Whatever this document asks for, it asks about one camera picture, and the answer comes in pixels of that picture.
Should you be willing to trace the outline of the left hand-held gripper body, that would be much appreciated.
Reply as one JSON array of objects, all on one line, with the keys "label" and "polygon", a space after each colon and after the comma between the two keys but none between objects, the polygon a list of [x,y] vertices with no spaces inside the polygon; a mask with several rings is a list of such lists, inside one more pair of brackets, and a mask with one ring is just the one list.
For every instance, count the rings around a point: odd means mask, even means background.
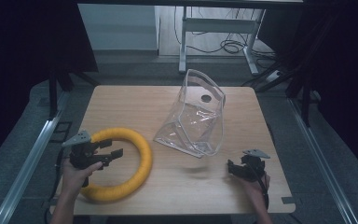
[{"label": "left hand-held gripper body", "polygon": [[62,147],[71,149],[70,162],[78,169],[86,169],[96,162],[103,162],[103,156],[95,154],[99,146],[99,142],[91,141],[87,131],[81,131],[62,143]]}]

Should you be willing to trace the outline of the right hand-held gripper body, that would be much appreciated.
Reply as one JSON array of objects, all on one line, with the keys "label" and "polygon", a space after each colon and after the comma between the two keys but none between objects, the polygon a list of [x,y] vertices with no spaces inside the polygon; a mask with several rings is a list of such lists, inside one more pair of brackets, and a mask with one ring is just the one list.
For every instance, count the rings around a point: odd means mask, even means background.
[{"label": "right hand-held gripper body", "polygon": [[261,179],[265,174],[265,159],[269,159],[270,155],[260,149],[246,149],[241,157],[241,169],[237,170],[239,176],[249,182],[255,182]]}]

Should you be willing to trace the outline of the clear plastic bag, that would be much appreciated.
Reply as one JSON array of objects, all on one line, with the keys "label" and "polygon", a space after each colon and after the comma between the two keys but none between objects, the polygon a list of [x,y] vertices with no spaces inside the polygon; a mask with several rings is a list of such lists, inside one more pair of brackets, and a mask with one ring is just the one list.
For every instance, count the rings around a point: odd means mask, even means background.
[{"label": "clear plastic bag", "polygon": [[223,144],[226,95],[206,74],[189,69],[170,113],[154,140],[197,158]]}]

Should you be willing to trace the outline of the person's right hand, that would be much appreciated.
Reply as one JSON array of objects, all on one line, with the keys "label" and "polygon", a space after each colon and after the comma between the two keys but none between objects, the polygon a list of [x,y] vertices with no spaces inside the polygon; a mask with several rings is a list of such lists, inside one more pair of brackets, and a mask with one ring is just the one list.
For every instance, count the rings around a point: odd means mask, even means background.
[{"label": "person's right hand", "polygon": [[265,204],[263,190],[258,182],[249,182],[241,178],[239,181],[243,185],[245,193],[252,203]]}]

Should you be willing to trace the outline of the person's left hand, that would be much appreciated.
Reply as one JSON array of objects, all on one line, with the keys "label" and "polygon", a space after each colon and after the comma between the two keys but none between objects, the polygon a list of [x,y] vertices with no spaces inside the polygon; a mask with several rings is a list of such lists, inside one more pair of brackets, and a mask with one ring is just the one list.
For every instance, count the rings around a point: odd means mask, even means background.
[{"label": "person's left hand", "polygon": [[62,193],[76,196],[82,188],[86,178],[91,176],[93,172],[97,171],[102,166],[103,164],[98,161],[86,169],[77,169],[69,159],[66,159],[63,163]]}]

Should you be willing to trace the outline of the black metal stand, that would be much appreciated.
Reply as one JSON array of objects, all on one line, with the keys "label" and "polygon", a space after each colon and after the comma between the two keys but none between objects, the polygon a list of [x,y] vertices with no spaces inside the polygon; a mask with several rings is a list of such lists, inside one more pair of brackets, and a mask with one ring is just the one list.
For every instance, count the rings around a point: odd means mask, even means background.
[{"label": "black metal stand", "polygon": [[[93,87],[100,85],[100,82],[91,78],[84,72],[74,72],[76,77],[84,80]],[[58,115],[58,91],[60,85],[64,92],[70,92],[75,84],[70,77],[70,73],[65,71],[51,70],[48,75],[48,96],[49,96],[49,120],[53,120]]]},{"label": "black metal stand", "polygon": [[[271,75],[272,72],[275,70],[282,70],[283,74],[279,75],[277,78],[270,81],[269,83],[258,87],[258,84],[266,80],[267,76]],[[311,75],[312,69],[310,66],[310,62],[308,62],[307,60],[292,69],[286,69],[282,66],[281,62],[275,62],[265,71],[245,81],[241,85],[243,87],[251,87],[255,90],[255,92],[265,92],[287,80],[290,80],[290,83],[285,90],[285,95],[287,98],[292,99],[296,98],[299,94],[301,94],[300,118],[305,123],[305,125],[309,127],[309,109],[311,103]]]}]

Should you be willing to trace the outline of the white power strip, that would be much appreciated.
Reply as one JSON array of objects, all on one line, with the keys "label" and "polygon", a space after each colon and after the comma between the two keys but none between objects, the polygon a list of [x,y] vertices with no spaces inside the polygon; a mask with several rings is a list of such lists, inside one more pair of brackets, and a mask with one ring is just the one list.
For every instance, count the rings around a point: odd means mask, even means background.
[{"label": "white power strip", "polygon": [[281,75],[281,72],[279,70],[275,70],[274,72],[272,72],[267,78],[266,81],[267,82],[272,82],[275,79],[277,79],[279,76]]}]

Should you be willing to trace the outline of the black curtain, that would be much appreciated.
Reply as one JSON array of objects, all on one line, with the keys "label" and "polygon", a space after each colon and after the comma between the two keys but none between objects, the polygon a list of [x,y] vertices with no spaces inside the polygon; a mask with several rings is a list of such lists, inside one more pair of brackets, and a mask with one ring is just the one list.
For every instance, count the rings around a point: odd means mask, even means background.
[{"label": "black curtain", "polygon": [[0,0],[0,146],[28,104],[31,88],[55,76],[96,72],[76,0]]},{"label": "black curtain", "polygon": [[310,62],[318,109],[358,160],[358,0],[269,9],[260,34],[286,69]]}]

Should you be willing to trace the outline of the aluminium rail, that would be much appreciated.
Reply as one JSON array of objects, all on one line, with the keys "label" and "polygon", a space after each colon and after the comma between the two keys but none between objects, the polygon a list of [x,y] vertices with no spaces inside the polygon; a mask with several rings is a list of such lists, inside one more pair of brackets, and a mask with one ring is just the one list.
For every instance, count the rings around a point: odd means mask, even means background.
[{"label": "aluminium rail", "polygon": [[330,165],[328,164],[327,159],[325,158],[311,128],[307,126],[301,117],[300,107],[293,99],[288,99],[287,102],[294,113],[296,123],[309,146],[310,153],[312,154],[316,165],[320,170],[324,182],[328,187],[329,192],[334,202],[336,203],[337,209],[341,214],[345,224],[358,224],[358,218],[352,209],[347,195],[345,194],[343,188],[338,184],[337,179]]},{"label": "aluminium rail", "polygon": [[34,145],[31,148],[24,164],[13,181],[5,199],[1,203],[0,224],[8,224],[11,217],[13,216],[14,211],[16,210],[21,200],[21,196],[26,190],[34,170],[39,163],[46,149],[46,146],[48,145],[48,141],[53,135],[53,132],[62,116],[63,110],[66,108],[69,97],[69,92],[63,92],[60,95],[57,103],[58,109],[56,115],[52,119],[48,119],[45,122],[40,134],[35,140]]}]

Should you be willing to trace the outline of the white metal desk frame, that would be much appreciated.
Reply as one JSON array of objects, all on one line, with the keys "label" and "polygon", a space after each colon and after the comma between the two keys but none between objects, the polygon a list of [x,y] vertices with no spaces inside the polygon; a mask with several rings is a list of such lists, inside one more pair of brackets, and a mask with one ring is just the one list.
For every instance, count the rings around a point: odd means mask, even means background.
[{"label": "white metal desk frame", "polygon": [[256,9],[255,18],[253,20],[192,18],[187,16],[187,7],[183,7],[179,71],[181,73],[186,71],[186,49],[188,48],[188,45],[186,44],[186,34],[190,32],[206,32],[248,35],[249,39],[246,41],[242,52],[248,63],[251,74],[254,76],[258,75],[259,71],[256,67],[252,51],[264,14],[264,9]]}]

